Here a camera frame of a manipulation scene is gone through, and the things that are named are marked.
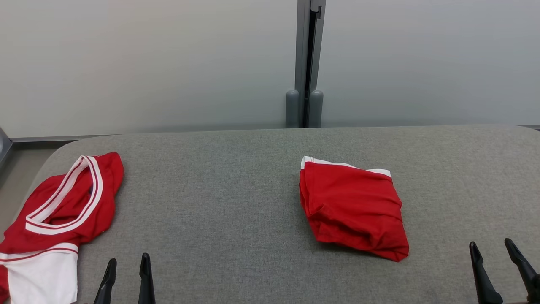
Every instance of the red fabric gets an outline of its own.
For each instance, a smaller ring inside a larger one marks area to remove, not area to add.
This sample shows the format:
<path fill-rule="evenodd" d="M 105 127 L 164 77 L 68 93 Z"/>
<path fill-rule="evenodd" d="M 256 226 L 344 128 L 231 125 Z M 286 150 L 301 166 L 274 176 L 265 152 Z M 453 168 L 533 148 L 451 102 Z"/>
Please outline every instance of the red fabric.
<path fill-rule="evenodd" d="M 88 212 L 89 216 L 82 220 L 80 226 L 52 235 L 27 230 L 26 217 L 44 206 L 48 199 L 53 197 L 66 174 L 49 177 L 32 192 L 15 222 L 5 231 L 5 239 L 0 243 L 0 253 L 23 254 L 38 252 L 59 243 L 71 243 L 80 246 L 82 243 L 90 242 L 109 228 L 114 217 L 114 195 L 120 188 L 124 177 L 124 167 L 118 153 L 107 153 L 94 156 L 94 158 L 98 164 L 98 170 L 93 165 L 84 168 L 58 207 L 49 217 L 42 221 L 42 223 L 46 224 L 59 225 L 74 221 L 81 213 Z M 81 165 L 81 159 L 82 157 L 74 166 Z M 95 173 L 98 171 L 100 173 L 102 192 L 99 200 L 94 200 L 97 202 L 96 207 L 90 211 L 87 205 L 91 201 L 93 188 L 96 187 L 90 172 L 91 169 Z M 7 269 L 0 265 L 0 303 L 3 303 L 8 294 Z"/>
<path fill-rule="evenodd" d="M 306 162 L 300 202 L 315 238 L 396 262 L 409 255 L 401 200 L 392 178 L 335 164 Z"/>

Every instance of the clothing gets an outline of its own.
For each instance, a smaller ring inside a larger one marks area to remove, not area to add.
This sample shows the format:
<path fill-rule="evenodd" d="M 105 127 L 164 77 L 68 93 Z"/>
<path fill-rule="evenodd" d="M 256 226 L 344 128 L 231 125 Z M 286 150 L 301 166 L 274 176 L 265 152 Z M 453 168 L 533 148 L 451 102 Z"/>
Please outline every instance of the clothing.
<path fill-rule="evenodd" d="M 315 238 L 399 262 L 409 255 L 390 171 L 304 156 L 300 202 Z"/>
<path fill-rule="evenodd" d="M 33 191 L 0 243 L 0 303 L 77 300 L 79 246 L 109 228 L 123 177 L 117 153 L 81 156 Z"/>

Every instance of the white fabric panel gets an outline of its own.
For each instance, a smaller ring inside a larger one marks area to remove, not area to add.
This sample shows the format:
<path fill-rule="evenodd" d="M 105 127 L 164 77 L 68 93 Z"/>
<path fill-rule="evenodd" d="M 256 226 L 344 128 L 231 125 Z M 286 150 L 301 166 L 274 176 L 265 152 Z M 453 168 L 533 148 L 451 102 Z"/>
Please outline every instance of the white fabric panel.
<path fill-rule="evenodd" d="M 296 1 L 6 0 L 9 137 L 280 128 Z"/>
<path fill-rule="evenodd" d="M 537 0 L 327 1 L 322 126 L 540 124 Z"/>

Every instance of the white trim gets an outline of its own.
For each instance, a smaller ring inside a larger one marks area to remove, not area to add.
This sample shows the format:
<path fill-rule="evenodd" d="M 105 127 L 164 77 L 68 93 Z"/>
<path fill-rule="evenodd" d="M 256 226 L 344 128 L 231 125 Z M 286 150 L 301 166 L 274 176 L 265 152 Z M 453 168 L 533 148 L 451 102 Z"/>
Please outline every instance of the white trim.
<path fill-rule="evenodd" d="M 12 254 L 0 253 L 0 265 L 7 265 L 7 264 L 15 263 L 18 261 L 29 261 L 42 254 L 46 254 L 49 252 L 78 254 L 79 247 L 77 247 L 76 245 L 72 243 L 60 243 L 52 247 L 49 247 L 47 249 L 34 251 L 34 252 L 12 253 Z"/>
<path fill-rule="evenodd" d="M 313 162 L 313 163 L 319 163 L 319 164 L 333 164 L 333 165 L 336 165 L 336 166 L 345 166 L 345 167 L 351 167 L 351 168 L 354 168 L 354 169 L 360 169 L 360 168 L 357 168 L 355 166 L 351 166 L 348 163 L 332 163 L 332 162 L 327 162 L 327 161 L 323 161 L 323 160 L 318 160 L 318 159 L 310 157 L 310 156 L 304 156 L 302 158 L 302 161 L 300 162 L 300 170 L 304 169 L 305 164 L 307 162 Z M 366 171 L 373 172 L 373 173 L 384 174 L 384 175 L 386 175 L 386 176 L 388 176 L 390 178 L 392 177 L 392 175 L 390 174 L 390 171 L 385 170 L 385 169 L 369 169 L 369 170 L 366 170 Z"/>
<path fill-rule="evenodd" d="M 77 174 L 69 176 L 70 181 L 66 183 L 67 187 L 60 191 L 56 199 L 54 199 L 54 201 L 48 207 L 44 208 L 39 214 L 37 214 L 36 219 L 32 219 L 31 215 L 26 217 L 26 229 L 28 231 L 32 231 L 39 234 L 46 234 L 46 235 L 54 235 L 54 234 L 68 232 L 82 225 L 86 221 L 86 219 L 88 219 L 88 217 L 92 214 L 92 212 L 98 205 L 101 199 L 101 195 L 103 193 L 103 178 L 101 175 L 101 171 L 99 169 L 99 165 L 94 157 L 81 156 L 79 161 L 82 161 L 84 163 L 83 166 L 79 166 L 79 167 L 82 167 L 82 169 L 77 168 L 77 163 L 73 165 L 72 169 L 76 168 L 76 170 L 73 173 L 77 173 Z M 56 207 L 58 207 L 58 205 L 62 202 L 62 200 L 67 195 L 69 190 L 71 190 L 71 188 L 73 187 L 77 179 L 77 176 L 86 167 L 90 168 L 90 173 L 92 175 L 92 182 L 93 182 L 93 191 L 92 191 L 92 194 L 90 196 L 88 203 L 86 204 L 84 209 L 81 211 L 79 216 L 71 222 L 60 224 L 60 225 L 51 225 L 51 224 L 42 223 L 41 221 L 49 217 L 52 214 L 52 212 L 54 212 Z"/>

